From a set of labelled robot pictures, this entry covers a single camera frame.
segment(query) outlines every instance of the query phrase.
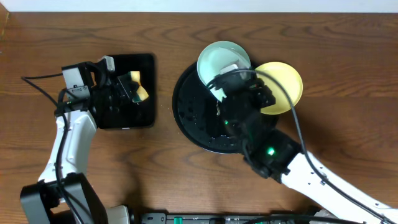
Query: brown table top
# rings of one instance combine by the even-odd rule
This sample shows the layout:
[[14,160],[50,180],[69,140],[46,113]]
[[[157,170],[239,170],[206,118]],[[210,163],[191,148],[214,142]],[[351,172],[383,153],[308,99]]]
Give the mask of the brown table top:
[[[192,144],[178,129],[174,85],[217,40],[257,62],[301,74],[297,105],[308,148],[370,196],[398,207],[398,16],[393,14],[12,13],[0,42],[0,220],[26,222],[21,188],[37,181],[55,139],[54,107],[20,76],[103,55],[157,58],[157,117],[149,129],[104,131],[91,143],[87,177],[106,207],[139,211],[267,213],[313,202],[262,179],[242,155]],[[62,78],[37,80],[52,96]],[[291,114],[279,127],[296,138]]]

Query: green led indicator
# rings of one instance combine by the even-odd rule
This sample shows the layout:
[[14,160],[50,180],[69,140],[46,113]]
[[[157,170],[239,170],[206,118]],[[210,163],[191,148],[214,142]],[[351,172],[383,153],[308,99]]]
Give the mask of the green led indicator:
[[273,156],[275,154],[275,149],[273,147],[269,147],[267,150],[267,154]]

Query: round black plate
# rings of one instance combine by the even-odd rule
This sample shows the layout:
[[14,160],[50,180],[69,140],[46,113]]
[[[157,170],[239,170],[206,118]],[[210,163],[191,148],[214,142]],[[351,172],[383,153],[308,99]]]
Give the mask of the round black plate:
[[[237,153],[240,144],[229,136],[217,116],[217,99],[200,81],[197,63],[189,66],[178,79],[173,92],[173,114],[181,132],[194,144],[211,152]],[[275,126],[277,116],[267,117]]]

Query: wire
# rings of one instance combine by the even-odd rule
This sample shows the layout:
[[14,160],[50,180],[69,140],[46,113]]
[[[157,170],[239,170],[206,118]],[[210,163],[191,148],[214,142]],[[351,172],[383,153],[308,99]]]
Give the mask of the wire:
[[54,74],[54,75],[42,75],[42,76],[38,76],[38,77],[24,77],[26,79],[40,79],[40,78],[52,78],[52,77],[58,77],[58,76],[62,76],[62,73],[58,73],[58,74]]
[[341,220],[337,218],[326,218],[326,217],[314,217],[310,215],[273,215],[268,217],[255,218],[243,224],[256,224],[260,222],[269,222],[275,220],[300,220],[300,221],[316,221],[316,222],[337,223],[337,224],[359,224],[358,222],[353,222],[348,220]]
[[[43,89],[41,89],[40,87],[38,87],[37,85],[35,85],[34,83],[32,83],[31,81],[29,81],[29,77],[21,77],[22,80],[24,80],[25,82],[27,82],[28,84],[30,84],[32,87],[34,87],[36,90],[39,90],[41,93],[43,93],[55,106],[57,106],[57,102]],[[67,117],[65,116],[65,114],[62,114],[62,118],[63,118],[63,122],[64,122],[64,126],[63,126],[63,134],[62,134],[62,138],[61,138],[61,142],[60,142],[60,146],[58,148],[58,152],[57,152],[57,158],[55,160],[54,166],[55,166],[55,178],[57,180],[57,187],[60,189],[60,193],[61,196],[65,199],[65,202],[67,203],[68,207],[70,208],[70,210],[72,210],[72,212],[75,214],[75,216],[77,217],[78,221],[81,224],[84,224],[83,219],[81,218],[81,216],[79,215],[79,213],[77,212],[76,208],[73,206],[72,202],[69,199],[68,196],[68,192],[65,190],[63,184],[61,183],[60,180],[60,160],[62,157],[62,151],[63,151],[63,146],[65,144],[65,141],[67,139],[68,136],[68,130],[69,130],[69,125],[68,125],[68,120]]]
[[289,105],[290,105],[290,107],[292,109],[293,119],[294,119],[294,122],[295,122],[295,125],[296,125],[298,138],[300,139],[302,153],[304,154],[304,156],[305,156],[308,164],[310,165],[310,167],[314,170],[314,172],[317,174],[317,176],[319,176],[319,178],[321,178],[321,180],[324,183],[328,184],[330,186],[330,188],[332,188],[334,191],[339,193],[345,199],[349,200],[351,203],[353,203],[353,204],[357,205],[358,207],[362,208],[363,210],[367,211],[368,213],[370,213],[371,215],[375,216],[376,218],[378,218],[378,219],[380,219],[380,220],[382,220],[383,222],[386,222],[386,223],[395,224],[395,222],[391,221],[389,218],[384,217],[383,215],[375,212],[371,208],[369,208],[366,205],[362,204],[361,202],[357,201],[355,198],[349,196],[347,193],[345,193],[344,191],[342,191],[341,189],[336,187],[333,183],[331,183],[325,176],[323,176],[321,174],[321,172],[319,172],[317,170],[317,168],[313,165],[310,157],[308,156],[308,151],[307,151],[307,148],[305,147],[304,138],[303,138],[303,135],[302,135],[302,132],[301,132],[300,124],[299,124],[299,119],[297,117],[296,110],[294,108],[294,104],[292,102],[292,99],[290,98],[290,96],[287,93],[287,91],[285,90],[285,88],[274,77],[270,76],[269,74],[267,74],[265,72],[255,71],[255,70],[250,70],[250,69],[236,69],[236,70],[232,70],[232,71],[230,71],[228,73],[225,73],[224,75],[233,75],[233,74],[238,73],[238,72],[251,72],[251,73],[258,73],[260,75],[264,75],[265,77],[267,77],[268,79],[273,81],[283,91],[283,93],[286,96],[287,101],[289,102]]

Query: black cable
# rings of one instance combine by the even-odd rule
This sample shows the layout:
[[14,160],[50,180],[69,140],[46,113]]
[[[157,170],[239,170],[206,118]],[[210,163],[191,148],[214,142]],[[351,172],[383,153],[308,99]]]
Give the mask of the black cable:
[[332,188],[334,191],[336,191],[337,193],[339,193],[341,196],[343,196],[345,199],[349,200],[351,203],[357,205],[358,207],[362,208],[363,210],[367,211],[368,213],[370,213],[371,215],[375,216],[376,218],[382,220],[383,222],[386,223],[390,223],[390,224],[395,224],[393,221],[391,221],[389,218],[384,217],[383,215],[380,215],[379,213],[375,212],[374,210],[372,210],[371,208],[367,207],[366,205],[362,204],[361,202],[357,201],[355,198],[349,196],[347,193],[345,193],[344,191],[340,190],[338,187],[336,187],[333,183],[331,183],[325,176],[323,176],[321,174],[321,172],[319,172],[317,170],[317,168],[313,165],[310,157],[308,156],[308,151],[307,148],[305,147],[305,143],[304,143],[304,138],[302,136],[302,132],[300,129],[300,124],[299,124],[299,119],[297,117],[296,114],[296,110],[294,108],[294,104],[292,102],[292,99],[290,98],[289,94],[287,93],[287,91],[285,90],[285,88],[272,76],[268,75],[265,72],[262,71],[255,71],[255,70],[250,70],[250,69],[237,69],[237,70],[233,70],[230,72],[227,72],[223,75],[232,75],[238,72],[252,72],[252,73],[258,73],[260,75],[264,75],[265,77],[267,77],[268,79],[270,79],[271,81],[273,81],[284,93],[284,95],[287,98],[287,101],[289,102],[289,105],[292,109],[292,114],[293,114],[293,119],[296,125],[296,129],[297,129],[297,134],[298,134],[298,138],[300,139],[300,144],[301,144],[301,148],[302,148],[302,153],[304,154],[308,164],[310,165],[310,167],[314,170],[314,172],[317,174],[317,176],[319,176],[319,178],[321,178],[321,180],[326,183],[327,185],[330,186],[330,188]]
[[62,73],[58,73],[58,74],[54,74],[54,75],[42,75],[42,76],[38,76],[38,77],[24,77],[26,79],[40,79],[40,78],[52,78],[52,77],[58,77],[58,76],[62,76]]
[[348,221],[348,220],[341,220],[337,218],[326,218],[326,217],[314,217],[310,215],[273,215],[268,217],[262,218],[255,218],[250,221],[247,221],[243,224],[256,224],[260,222],[269,222],[275,220],[300,220],[300,221],[316,221],[316,222],[326,222],[326,223],[337,223],[337,224],[359,224],[358,222]]
[[[28,84],[30,84],[36,90],[39,90],[55,106],[57,106],[57,102],[46,91],[44,91],[43,89],[41,89],[37,85],[33,84],[31,81],[29,81],[27,79],[27,77],[21,77],[21,79],[24,80],[25,82],[27,82]],[[69,199],[69,196],[68,196],[68,192],[65,190],[65,188],[64,188],[64,186],[63,186],[63,184],[61,183],[61,180],[60,180],[60,165],[59,164],[60,164],[60,160],[61,160],[61,157],[62,157],[63,145],[65,144],[65,141],[66,141],[67,136],[68,136],[68,130],[69,130],[68,120],[67,120],[67,117],[65,116],[65,114],[62,114],[62,118],[63,118],[63,122],[64,122],[64,127],[63,127],[63,134],[62,134],[60,146],[59,146],[58,152],[57,152],[57,158],[56,158],[55,163],[54,163],[54,166],[55,166],[55,178],[57,180],[57,187],[60,189],[61,196],[65,199],[65,202],[67,203],[67,205],[70,208],[70,210],[72,210],[72,212],[75,214],[75,216],[77,217],[78,221],[80,223],[84,224],[83,219],[81,218],[81,216],[77,212],[76,208],[71,203],[71,201]]]

